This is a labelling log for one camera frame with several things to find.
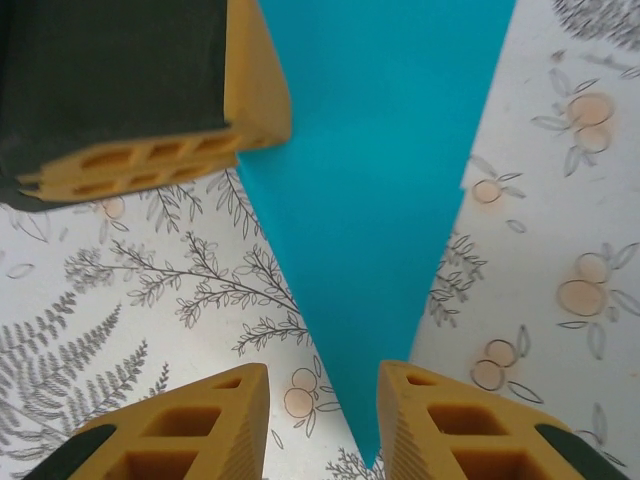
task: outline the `orange fruit drawing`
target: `orange fruit drawing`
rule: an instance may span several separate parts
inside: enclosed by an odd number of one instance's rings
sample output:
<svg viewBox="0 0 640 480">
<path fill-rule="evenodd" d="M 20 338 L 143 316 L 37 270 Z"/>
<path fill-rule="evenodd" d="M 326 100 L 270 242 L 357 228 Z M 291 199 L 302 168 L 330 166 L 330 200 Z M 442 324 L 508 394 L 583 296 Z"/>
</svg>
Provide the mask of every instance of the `orange fruit drawing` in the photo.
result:
<svg viewBox="0 0 640 480">
<path fill-rule="evenodd" d="M 567 106 L 567 117 L 572 125 L 592 127 L 613 116 L 613 100 L 604 93 L 586 93 Z"/>
<path fill-rule="evenodd" d="M 108 198 L 100 202 L 102 209 L 111 220 L 117 220 L 124 215 L 124 200 L 122 197 Z"/>
<path fill-rule="evenodd" d="M 598 253 L 585 253 L 576 260 L 576 273 L 580 278 L 592 283 L 606 283 L 611 277 L 607 260 Z"/>
<path fill-rule="evenodd" d="M 471 194 L 480 203 L 492 203 L 500 198 L 502 188 L 495 180 L 481 180 L 473 186 Z"/>
<path fill-rule="evenodd" d="M 604 125 L 583 127 L 573 134 L 573 138 L 587 153 L 602 153 L 611 146 L 611 134 Z"/>
<path fill-rule="evenodd" d="M 558 288 L 558 304 L 567 312 L 580 317 L 593 317 L 604 309 L 606 292 L 588 280 L 571 280 Z"/>
<path fill-rule="evenodd" d="M 284 394 L 284 408 L 294 418 L 306 418 L 313 411 L 313 398 L 301 388 L 290 388 Z"/>
<path fill-rule="evenodd" d="M 293 372 L 291 384 L 296 388 L 301 388 L 305 392 L 313 392 L 318 386 L 318 379 L 308 368 L 299 368 Z"/>
<path fill-rule="evenodd" d="M 504 370 L 493 360 L 480 360 L 471 370 L 471 379 L 480 388 L 495 392 L 504 385 Z"/>
<path fill-rule="evenodd" d="M 518 360 L 516 348 L 506 340 L 493 340 L 485 348 L 485 354 L 499 366 L 508 368 Z"/>
</svg>

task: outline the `white patterned surface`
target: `white patterned surface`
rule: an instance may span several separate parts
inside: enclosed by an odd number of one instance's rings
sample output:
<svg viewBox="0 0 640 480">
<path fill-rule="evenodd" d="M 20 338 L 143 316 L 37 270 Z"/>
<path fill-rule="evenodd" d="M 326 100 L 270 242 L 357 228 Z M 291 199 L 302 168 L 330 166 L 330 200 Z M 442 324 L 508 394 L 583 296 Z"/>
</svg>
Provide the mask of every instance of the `white patterned surface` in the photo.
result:
<svg viewBox="0 0 640 480">
<path fill-rule="evenodd" d="M 605 8 L 627 13 L 624 30 Z M 631 0 L 520 1 L 414 352 L 559 417 L 630 478 L 639 25 Z M 49 214 L 0 210 L 0 288 L 0 478 L 90 417 L 251 361 L 271 376 L 265 477 L 383 478 L 354 453 L 232 171 Z"/>
</svg>

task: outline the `teal paper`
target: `teal paper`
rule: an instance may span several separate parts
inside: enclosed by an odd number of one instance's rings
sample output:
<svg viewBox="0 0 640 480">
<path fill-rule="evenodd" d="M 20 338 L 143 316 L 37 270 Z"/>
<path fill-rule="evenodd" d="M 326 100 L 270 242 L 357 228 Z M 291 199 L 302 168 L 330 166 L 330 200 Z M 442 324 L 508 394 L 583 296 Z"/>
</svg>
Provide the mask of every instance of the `teal paper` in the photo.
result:
<svg viewBox="0 0 640 480">
<path fill-rule="evenodd" d="M 513 5 L 262 1 L 294 137 L 239 173 L 369 466 L 378 365 L 410 354 Z"/>
</svg>

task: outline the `yellow plastic piece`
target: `yellow plastic piece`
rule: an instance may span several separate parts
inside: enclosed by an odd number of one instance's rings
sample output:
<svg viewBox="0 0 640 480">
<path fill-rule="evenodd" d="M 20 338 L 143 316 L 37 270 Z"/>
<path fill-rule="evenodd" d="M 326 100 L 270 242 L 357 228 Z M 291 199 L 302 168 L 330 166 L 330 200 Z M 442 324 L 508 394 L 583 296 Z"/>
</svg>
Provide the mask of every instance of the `yellow plastic piece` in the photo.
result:
<svg viewBox="0 0 640 480">
<path fill-rule="evenodd" d="M 583 480 L 535 430 L 532 408 L 397 361 L 378 379 L 387 480 Z"/>
<path fill-rule="evenodd" d="M 177 184 L 234 167 L 238 151 L 289 140 L 289 91 L 256 0 L 227 0 L 224 76 L 229 128 L 93 145 L 19 177 L 23 184 L 38 184 L 23 193 L 83 202 Z"/>
<path fill-rule="evenodd" d="M 247 364 L 106 414 L 117 427 L 72 480 L 258 480 L 269 422 L 263 364 Z"/>
</svg>

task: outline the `green rubber piece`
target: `green rubber piece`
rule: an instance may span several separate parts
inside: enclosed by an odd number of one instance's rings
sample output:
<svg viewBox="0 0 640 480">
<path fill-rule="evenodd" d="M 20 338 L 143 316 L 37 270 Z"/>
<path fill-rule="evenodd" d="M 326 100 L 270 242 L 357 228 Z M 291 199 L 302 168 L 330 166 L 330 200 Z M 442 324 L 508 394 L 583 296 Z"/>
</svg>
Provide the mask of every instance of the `green rubber piece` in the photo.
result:
<svg viewBox="0 0 640 480">
<path fill-rule="evenodd" d="M 95 144 L 225 128 L 226 18 L 226 0 L 16 2 L 0 176 Z M 0 202 L 18 209 L 44 203 L 6 192 Z"/>
<path fill-rule="evenodd" d="M 67 480 L 106 442 L 115 425 L 100 425 L 67 440 L 24 480 Z"/>
<path fill-rule="evenodd" d="M 585 480 L 629 480 L 577 435 L 544 424 L 536 430 Z"/>
</svg>

